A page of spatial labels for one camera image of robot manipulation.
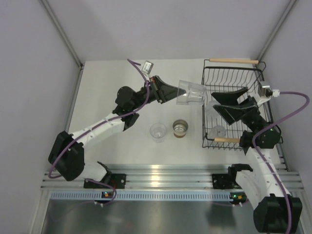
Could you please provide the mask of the clear plastic cup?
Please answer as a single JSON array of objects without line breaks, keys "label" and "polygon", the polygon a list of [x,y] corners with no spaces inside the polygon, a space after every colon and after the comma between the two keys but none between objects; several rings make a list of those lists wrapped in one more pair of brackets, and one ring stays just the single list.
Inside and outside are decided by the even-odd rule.
[{"label": "clear plastic cup", "polygon": [[166,137],[167,128],[162,123],[155,123],[150,127],[150,135],[154,142],[162,143]]},{"label": "clear plastic cup", "polygon": [[180,80],[176,98],[177,105],[198,105],[202,106],[207,99],[206,86]]},{"label": "clear plastic cup", "polygon": [[219,103],[216,100],[211,100],[207,103],[205,107],[205,114],[207,117],[218,118],[219,113],[214,109],[214,105],[218,105]]},{"label": "clear plastic cup", "polygon": [[208,139],[215,139],[215,138],[223,138],[227,134],[226,129],[223,126],[217,125],[213,127],[207,134]]}]

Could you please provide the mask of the black wire dish rack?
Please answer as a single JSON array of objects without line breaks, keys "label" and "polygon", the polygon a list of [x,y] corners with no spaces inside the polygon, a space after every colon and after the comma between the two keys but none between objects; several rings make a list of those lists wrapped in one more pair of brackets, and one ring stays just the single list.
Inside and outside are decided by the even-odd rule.
[{"label": "black wire dish rack", "polygon": [[202,85],[207,100],[202,107],[202,147],[242,150],[272,122],[272,89],[257,65],[230,66],[204,60]]}]

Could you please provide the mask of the steel cup cork base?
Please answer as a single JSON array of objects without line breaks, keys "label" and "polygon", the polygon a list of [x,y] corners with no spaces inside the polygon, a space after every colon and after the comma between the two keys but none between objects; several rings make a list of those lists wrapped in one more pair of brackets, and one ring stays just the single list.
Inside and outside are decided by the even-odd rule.
[{"label": "steel cup cork base", "polygon": [[178,119],[173,122],[174,136],[177,138],[183,138],[188,131],[188,123],[185,120]]}]

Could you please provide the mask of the clear plastic cup bottom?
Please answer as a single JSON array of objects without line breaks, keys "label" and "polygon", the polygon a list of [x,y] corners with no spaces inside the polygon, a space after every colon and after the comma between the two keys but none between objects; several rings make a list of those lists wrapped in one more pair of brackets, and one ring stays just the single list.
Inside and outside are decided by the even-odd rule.
[{"label": "clear plastic cup bottom", "polygon": [[154,142],[162,143],[166,137],[167,128],[162,123],[155,123],[150,127],[150,135]]}]

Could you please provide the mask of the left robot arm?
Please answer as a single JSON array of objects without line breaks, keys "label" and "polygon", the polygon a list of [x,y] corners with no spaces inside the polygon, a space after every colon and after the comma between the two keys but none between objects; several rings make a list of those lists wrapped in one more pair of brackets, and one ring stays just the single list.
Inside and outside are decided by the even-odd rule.
[{"label": "left robot arm", "polygon": [[74,133],[63,131],[56,137],[49,163],[66,181],[77,178],[94,180],[101,188],[111,183],[111,171],[99,161],[90,162],[86,152],[108,137],[124,132],[134,125],[139,114],[137,110],[157,101],[164,104],[186,94],[186,91],[166,84],[159,76],[153,76],[139,91],[128,86],[121,87],[115,100],[116,108],[104,119]]}]

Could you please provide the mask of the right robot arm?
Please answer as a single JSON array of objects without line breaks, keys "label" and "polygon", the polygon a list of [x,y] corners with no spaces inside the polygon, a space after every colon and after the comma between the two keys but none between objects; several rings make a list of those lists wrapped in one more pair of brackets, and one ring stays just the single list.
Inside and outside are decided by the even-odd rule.
[{"label": "right robot arm", "polygon": [[283,184],[272,162],[274,147],[281,139],[278,123],[267,122],[259,107],[282,94],[279,90],[260,88],[239,103],[238,98],[247,93],[244,87],[233,92],[213,92],[218,102],[213,108],[231,125],[237,121],[249,130],[240,138],[216,137],[214,142],[238,143],[249,160],[248,164],[233,164],[228,168],[228,183],[241,187],[253,207],[253,221],[260,233],[293,234],[297,231],[302,212],[302,202],[293,197]]}]

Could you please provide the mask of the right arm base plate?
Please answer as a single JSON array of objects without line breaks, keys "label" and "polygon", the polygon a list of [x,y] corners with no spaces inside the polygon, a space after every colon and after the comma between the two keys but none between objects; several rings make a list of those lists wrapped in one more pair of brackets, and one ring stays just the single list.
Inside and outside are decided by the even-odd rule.
[{"label": "right arm base plate", "polygon": [[212,174],[213,188],[217,190],[241,189],[228,174]]}]

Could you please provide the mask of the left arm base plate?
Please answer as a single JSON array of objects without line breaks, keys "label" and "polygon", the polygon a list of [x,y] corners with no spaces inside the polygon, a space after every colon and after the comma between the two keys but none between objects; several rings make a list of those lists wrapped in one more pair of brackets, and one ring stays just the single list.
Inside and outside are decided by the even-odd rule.
[{"label": "left arm base plate", "polygon": [[[100,181],[101,183],[108,184],[109,186],[113,187],[114,189],[124,189],[126,184],[126,174],[115,174],[115,173],[108,173],[104,179]],[[85,189],[103,189],[107,188],[106,186],[93,183],[93,182],[87,182],[87,180],[84,181],[83,187]]]}]

